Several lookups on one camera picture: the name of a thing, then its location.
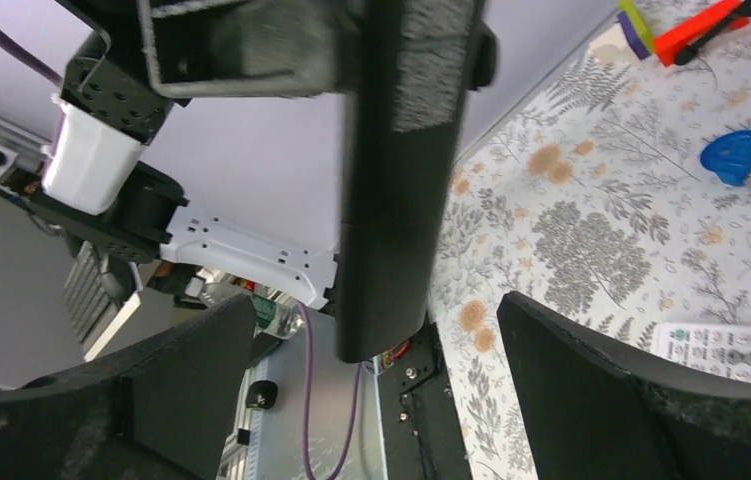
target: purple object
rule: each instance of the purple object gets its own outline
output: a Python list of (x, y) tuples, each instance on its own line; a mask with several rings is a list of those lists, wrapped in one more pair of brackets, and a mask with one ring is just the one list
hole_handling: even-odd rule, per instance
[(628, 45), (637, 55), (637, 58), (640, 60), (649, 58), (652, 54), (649, 53), (649, 49), (643, 44), (643, 40), (640, 40), (640, 37), (637, 36), (637, 31), (634, 30), (634, 25), (631, 24), (628, 15), (626, 15), (625, 12), (619, 12), (616, 19), (622, 27), (622, 32), (625, 33), (625, 39), (628, 40)]

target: red object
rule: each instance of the red object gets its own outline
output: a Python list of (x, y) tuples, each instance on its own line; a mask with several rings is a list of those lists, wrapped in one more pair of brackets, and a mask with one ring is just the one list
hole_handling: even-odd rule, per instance
[(402, 344), (401, 348), (399, 348), (399, 351), (396, 352), (396, 353), (394, 353), (394, 354), (392, 354), (391, 359), (392, 360), (397, 360), (399, 357), (401, 357), (402, 355), (404, 355), (404, 352), (407, 351), (407, 347), (409, 347), (409, 346), (410, 346), (410, 341), (409, 340), (405, 340), (405, 342)]
[[(695, 17), (678, 24), (672, 30), (655, 39), (655, 55), (661, 59), (664, 66), (672, 65), (675, 62), (675, 55), (682, 48), (704, 35), (739, 6), (740, 0), (722, 0), (706, 8)], [(731, 22), (728, 28), (736, 30), (746, 25), (749, 25), (749, 19), (741, 17)]]

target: metal bracket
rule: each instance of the metal bracket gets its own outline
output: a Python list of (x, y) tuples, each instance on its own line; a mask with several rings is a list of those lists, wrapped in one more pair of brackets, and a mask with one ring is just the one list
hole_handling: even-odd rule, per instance
[[(410, 339), (407, 352), (378, 376), (389, 478), (472, 478), (437, 335), (426, 321)], [(410, 369), (416, 372), (413, 379)]]
[(333, 250), (316, 252), (242, 233), (195, 202), (175, 211), (167, 232), (171, 240), (160, 245), (163, 260), (248, 278), (317, 310), (328, 302), (325, 291), (337, 272)]

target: yellow object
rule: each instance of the yellow object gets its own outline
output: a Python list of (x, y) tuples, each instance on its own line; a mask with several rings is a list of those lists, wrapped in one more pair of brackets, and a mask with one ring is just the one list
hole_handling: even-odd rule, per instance
[(640, 16), (640, 12), (637, 11), (637, 7), (634, 6), (633, 0), (620, 0), (619, 8), (625, 12), (628, 20), (631, 21), (631, 26), (634, 27), (634, 32), (643, 42), (643, 46), (649, 53), (655, 53), (655, 37), (652, 36), (652, 32), (649, 31), (649, 27), (646, 26), (646, 22), (643, 21), (643, 17)]

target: white wall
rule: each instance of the white wall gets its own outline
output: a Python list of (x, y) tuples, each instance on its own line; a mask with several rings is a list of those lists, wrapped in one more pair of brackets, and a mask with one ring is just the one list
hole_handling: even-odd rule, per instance
[[(616, 0), (489, 0), (501, 44), (496, 84), (472, 94), (463, 146), (481, 136), (567, 56)], [(87, 28), (53, 0), (0, 0), (0, 27), (57, 71)], [(47, 136), (53, 88), (0, 51), (0, 116)], [(143, 159), (193, 201), (244, 230), (312, 249), (336, 243), (339, 99), (213, 99), (170, 116)]]

